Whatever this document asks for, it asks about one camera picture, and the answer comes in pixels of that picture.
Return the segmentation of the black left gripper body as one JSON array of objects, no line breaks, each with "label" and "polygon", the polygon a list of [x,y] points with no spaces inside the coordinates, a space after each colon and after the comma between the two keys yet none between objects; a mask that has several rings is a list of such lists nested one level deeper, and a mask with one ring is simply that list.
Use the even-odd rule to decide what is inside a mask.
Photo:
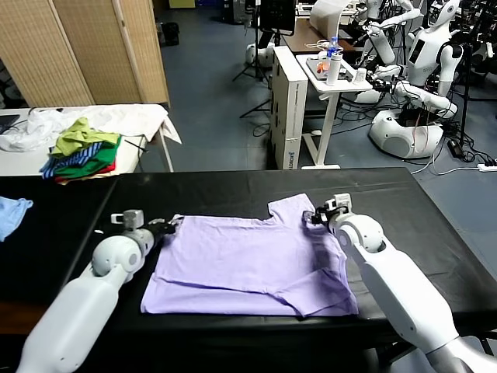
[{"label": "black left gripper body", "polygon": [[148,230],[153,235],[154,244],[159,244],[166,235],[175,234],[175,233],[167,233],[166,232],[166,225],[160,226],[160,225],[146,224],[144,228],[146,230]]}]

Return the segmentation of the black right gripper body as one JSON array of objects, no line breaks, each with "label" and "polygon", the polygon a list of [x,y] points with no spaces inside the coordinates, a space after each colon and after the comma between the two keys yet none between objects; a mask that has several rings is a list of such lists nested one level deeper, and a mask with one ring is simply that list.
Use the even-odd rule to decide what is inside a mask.
[{"label": "black right gripper body", "polygon": [[315,225],[322,225],[330,230],[330,224],[332,218],[335,216],[335,211],[330,210],[327,213],[316,213],[315,212]]}]

